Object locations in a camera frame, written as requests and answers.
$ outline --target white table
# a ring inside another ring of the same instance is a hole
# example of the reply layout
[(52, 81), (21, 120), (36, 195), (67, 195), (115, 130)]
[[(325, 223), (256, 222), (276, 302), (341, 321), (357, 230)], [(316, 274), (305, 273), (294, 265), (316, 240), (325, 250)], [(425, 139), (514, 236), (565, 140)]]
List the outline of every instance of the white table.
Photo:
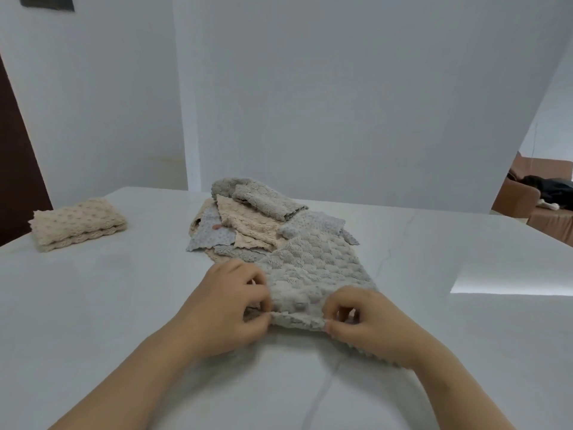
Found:
[[(211, 265), (185, 252), (208, 196), (122, 188), (107, 198), (125, 232), (50, 253), (30, 236), (0, 248), (0, 428), (46, 429), (179, 309)], [(571, 428), (573, 300), (533, 295), (573, 294), (571, 248), (505, 217), (306, 203), (347, 220), (380, 290), (446, 343), (520, 430)], [(530, 295), (451, 294), (454, 284)], [(276, 329), (191, 368), (156, 428), (437, 425), (410, 372), (349, 356), (322, 334)]]

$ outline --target finger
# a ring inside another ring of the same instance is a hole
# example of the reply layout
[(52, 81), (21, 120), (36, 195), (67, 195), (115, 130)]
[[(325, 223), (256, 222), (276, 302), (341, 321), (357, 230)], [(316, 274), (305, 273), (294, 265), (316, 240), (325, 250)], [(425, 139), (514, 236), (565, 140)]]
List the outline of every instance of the finger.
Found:
[(265, 273), (254, 264), (243, 263), (243, 265), (237, 269), (237, 275), (243, 284), (250, 284), (252, 280), (254, 280), (256, 284), (267, 284)]
[(227, 262), (223, 263), (223, 265), (219, 270), (221, 272), (229, 273), (238, 269), (243, 264), (245, 264), (244, 261), (234, 258), (232, 260), (228, 260)]
[(272, 317), (270, 314), (261, 314), (241, 326), (240, 338), (242, 345), (251, 344), (260, 340), (269, 329)]
[(342, 287), (334, 291), (323, 306), (324, 318), (333, 320), (340, 308), (361, 310), (367, 301), (366, 290), (356, 287)]
[(324, 331), (335, 340), (346, 342), (356, 347), (360, 346), (362, 335), (361, 325), (349, 325), (347, 323), (329, 320), (324, 326)]
[(348, 320), (348, 315), (350, 314), (350, 311), (352, 311), (352, 308), (339, 308), (338, 321), (344, 323), (346, 320)]
[(260, 304), (263, 312), (270, 312), (273, 309), (273, 301), (266, 285), (248, 285), (246, 290), (247, 304)]

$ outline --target dark wooden door frame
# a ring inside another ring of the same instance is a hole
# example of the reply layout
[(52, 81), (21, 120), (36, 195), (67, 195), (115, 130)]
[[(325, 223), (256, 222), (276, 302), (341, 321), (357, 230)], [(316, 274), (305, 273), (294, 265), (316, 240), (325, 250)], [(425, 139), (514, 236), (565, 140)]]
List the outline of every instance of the dark wooden door frame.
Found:
[(35, 210), (51, 210), (44, 179), (0, 55), (0, 246), (30, 231)]

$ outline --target dark clothing on sofa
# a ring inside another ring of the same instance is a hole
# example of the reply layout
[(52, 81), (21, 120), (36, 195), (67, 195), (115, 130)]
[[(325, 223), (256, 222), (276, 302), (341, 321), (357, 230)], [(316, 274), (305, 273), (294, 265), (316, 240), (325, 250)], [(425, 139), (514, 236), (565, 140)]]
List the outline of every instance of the dark clothing on sofa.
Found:
[(573, 210), (573, 181), (528, 175), (519, 182), (537, 188), (545, 202), (557, 203), (561, 208)]

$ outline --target sofa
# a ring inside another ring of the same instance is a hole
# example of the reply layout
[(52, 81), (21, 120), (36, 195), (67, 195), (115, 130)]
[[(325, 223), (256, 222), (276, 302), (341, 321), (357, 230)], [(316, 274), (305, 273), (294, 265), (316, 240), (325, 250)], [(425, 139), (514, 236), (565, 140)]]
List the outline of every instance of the sofa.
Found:
[(573, 211), (538, 207), (539, 190), (518, 182), (527, 175), (571, 180), (572, 173), (573, 162), (528, 158), (517, 153), (492, 210), (504, 216), (526, 219), (528, 226), (573, 246)]

